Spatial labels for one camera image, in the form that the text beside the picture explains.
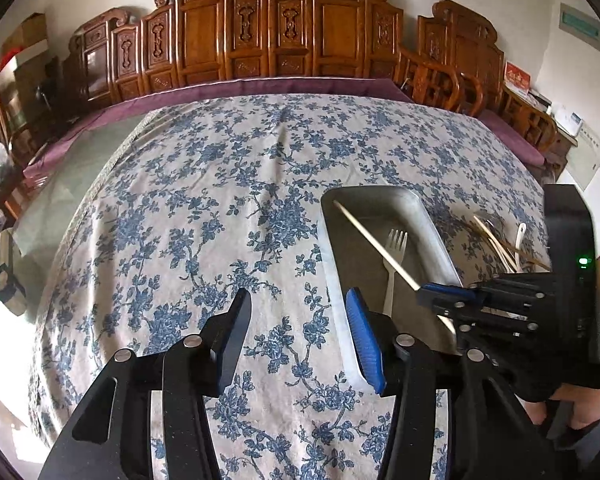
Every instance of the wooden panel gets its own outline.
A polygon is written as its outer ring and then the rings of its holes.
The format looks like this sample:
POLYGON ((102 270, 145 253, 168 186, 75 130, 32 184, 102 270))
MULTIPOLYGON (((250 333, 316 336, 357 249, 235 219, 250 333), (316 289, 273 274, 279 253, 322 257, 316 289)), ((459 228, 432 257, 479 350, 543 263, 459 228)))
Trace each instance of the wooden panel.
POLYGON ((269 0, 269 74, 312 74, 311 0, 269 0))
POLYGON ((98 25, 94 29, 85 33, 84 46, 89 48, 94 43, 107 39, 107 25, 105 23, 98 25))
POLYGON ((171 25, 170 10, 171 9, 166 9, 146 22, 148 31, 147 66, 149 68, 169 61, 169 27, 171 25))
MULTIPOLYGON (((80 101, 102 106, 178 86, 266 75, 392 78, 407 83, 424 104, 452 109, 458 101, 462 83, 455 70, 400 46, 403 13, 387 0, 155 3, 157 9, 138 25, 128 24, 125 11, 111 9, 76 31, 64 68, 80 101)), ((438 13, 448 17, 445 5, 438 13)), ((450 25, 439 16, 422 20, 422 44, 431 57, 448 55, 497 83, 489 78, 498 72, 502 53, 488 22, 476 25, 467 12, 452 20, 465 41, 454 44, 452 55, 445 43, 450 25), (484 56, 474 55, 476 46, 485 49, 484 56)), ((526 124, 530 136, 544 139, 540 119, 529 115, 526 124)))
MULTIPOLYGON (((172 0, 175 11, 176 72, 187 81, 224 80, 224 0, 172 0)), ((163 6, 168 0, 155 0, 163 6)))
POLYGON ((393 78, 402 38, 402 9, 365 1, 365 69, 363 77, 393 78))
POLYGON ((224 0, 226 78, 269 75, 268 0, 224 0))
POLYGON ((117 85, 117 90, 120 93, 121 101, 129 101, 129 99, 135 99, 136 97, 140 97, 142 95, 139 81, 136 79, 126 83, 120 83, 117 85))
POLYGON ((113 102, 144 95, 140 67, 140 27, 123 25, 111 32, 111 81, 113 102))
POLYGON ((436 18, 418 16, 418 54, 447 64, 445 34, 444 23, 440 23, 436 18))
POLYGON ((536 110, 506 87, 496 112, 540 153, 552 151, 557 128, 551 116, 536 110))
POLYGON ((306 56, 278 56, 276 63, 275 75, 304 75, 310 69, 306 56))
POLYGON ((154 10, 140 21, 142 87, 147 93, 177 88, 174 5, 154 10))
POLYGON ((201 63, 218 63, 218 10, 216 3, 195 7, 183 12, 183 68, 195 69, 201 63))
POLYGON ((313 75, 363 77, 365 0, 313 0, 313 18, 313 75))
POLYGON ((206 72, 196 72, 195 74, 188 74, 186 76, 187 85, 197 85, 199 83, 207 83, 209 81, 216 81, 218 79, 218 72, 216 70, 207 70, 206 72))
POLYGON ((358 9, 344 5, 322 6, 322 49, 324 57, 343 57, 355 64, 358 56, 358 9))
POLYGON ((339 77, 356 77, 358 73, 355 66, 345 64, 321 64, 318 65, 320 71, 318 75, 330 75, 339 77))
POLYGON ((502 91, 504 53, 496 46, 498 33, 484 16, 451 0, 433 5, 434 18, 445 24, 445 63, 476 76, 488 107, 502 91))
POLYGON ((174 76, 171 73, 171 70, 168 72, 151 74, 147 79, 150 92, 162 92, 164 90, 177 88, 177 85, 174 84, 174 76))

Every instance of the bamboo skewer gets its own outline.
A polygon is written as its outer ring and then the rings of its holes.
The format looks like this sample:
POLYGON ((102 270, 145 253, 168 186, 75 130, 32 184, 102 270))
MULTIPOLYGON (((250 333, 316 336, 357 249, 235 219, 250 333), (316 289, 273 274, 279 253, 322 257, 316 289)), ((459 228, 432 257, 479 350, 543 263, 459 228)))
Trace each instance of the bamboo skewer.
MULTIPOLYGON (((384 246, 382 246, 382 244, 378 242, 378 240, 376 240, 369 231, 366 230, 366 228, 358 221, 358 219, 355 216, 353 216, 347 210, 347 208, 345 208, 337 200, 333 201, 333 205, 336 206, 341 211, 341 213, 347 217, 347 220, 349 220, 349 222, 353 224, 353 227, 355 227, 358 230, 358 232, 360 232, 360 234, 366 238, 366 241, 369 242, 374 247, 374 249, 378 251, 380 255, 389 262, 389 265, 391 265, 395 269, 395 272, 400 274, 400 277, 405 282, 407 282, 414 291, 418 291, 420 289, 420 285, 418 284, 418 282, 416 282, 416 280, 414 280, 411 277, 411 275, 406 270, 404 270, 404 267, 401 266, 401 264, 399 264, 395 260, 395 258, 388 253, 384 246)), ((438 319, 442 321, 442 323, 446 326, 449 332, 451 332, 454 336, 456 335, 456 329, 454 328, 454 324, 450 319, 444 316, 438 316, 438 319)))

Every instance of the purple bed sheet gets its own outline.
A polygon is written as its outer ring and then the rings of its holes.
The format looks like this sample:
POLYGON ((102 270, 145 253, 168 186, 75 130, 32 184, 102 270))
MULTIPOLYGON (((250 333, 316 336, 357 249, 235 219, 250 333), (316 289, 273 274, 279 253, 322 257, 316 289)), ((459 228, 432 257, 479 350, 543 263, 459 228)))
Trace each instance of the purple bed sheet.
POLYGON ((78 120, 62 139, 55 142, 35 164, 31 164, 24 170, 26 182, 33 183, 52 173, 80 134, 88 130, 94 130, 106 124, 136 115, 146 114, 151 110, 164 106, 220 97, 261 94, 353 95, 406 103, 412 102, 390 79, 275 77, 222 81, 177 88, 125 101, 92 112, 78 120))

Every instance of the floral bedspread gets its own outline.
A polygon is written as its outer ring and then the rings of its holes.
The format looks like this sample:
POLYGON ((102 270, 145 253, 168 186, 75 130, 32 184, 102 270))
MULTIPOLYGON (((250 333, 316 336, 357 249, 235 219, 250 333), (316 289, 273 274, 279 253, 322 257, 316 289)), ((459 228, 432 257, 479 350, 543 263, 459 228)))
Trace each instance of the floral bedspread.
MULTIPOLYGON (((253 315, 235 380, 206 404, 223 478, 374 478, 393 399, 347 384, 316 234, 321 194, 359 184, 414 190, 465 283, 497 272, 462 224, 480 208, 513 229, 526 222, 546 257, 541 188, 477 120, 313 94, 162 108, 109 161, 58 251, 38 319, 33 428, 52 443, 116 350, 163 351, 245 287, 253 315)), ((444 478, 445 392, 437 403, 431 474, 444 478)))

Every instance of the wooden armchair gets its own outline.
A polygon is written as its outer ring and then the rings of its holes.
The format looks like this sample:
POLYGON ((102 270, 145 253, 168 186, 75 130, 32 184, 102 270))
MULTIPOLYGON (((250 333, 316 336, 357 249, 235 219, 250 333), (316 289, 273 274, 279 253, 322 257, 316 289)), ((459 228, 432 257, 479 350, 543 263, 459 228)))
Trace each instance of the wooden armchair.
POLYGON ((458 72, 400 46, 394 82, 415 103, 458 111, 464 81, 458 72))
POLYGON ((432 13, 432 18, 418 17, 418 53, 462 73, 465 93, 460 111, 477 117, 491 110, 539 152, 547 153, 557 139, 555 122, 504 84, 504 53, 495 44, 498 33, 491 22, 451 0, 434 4, 432 13))
POLYGON ((558 135, 555 121, 551 116, 533 108, 506 87, 494 111, 526 142, 535 146, 540 153, 548 154, 558 135))

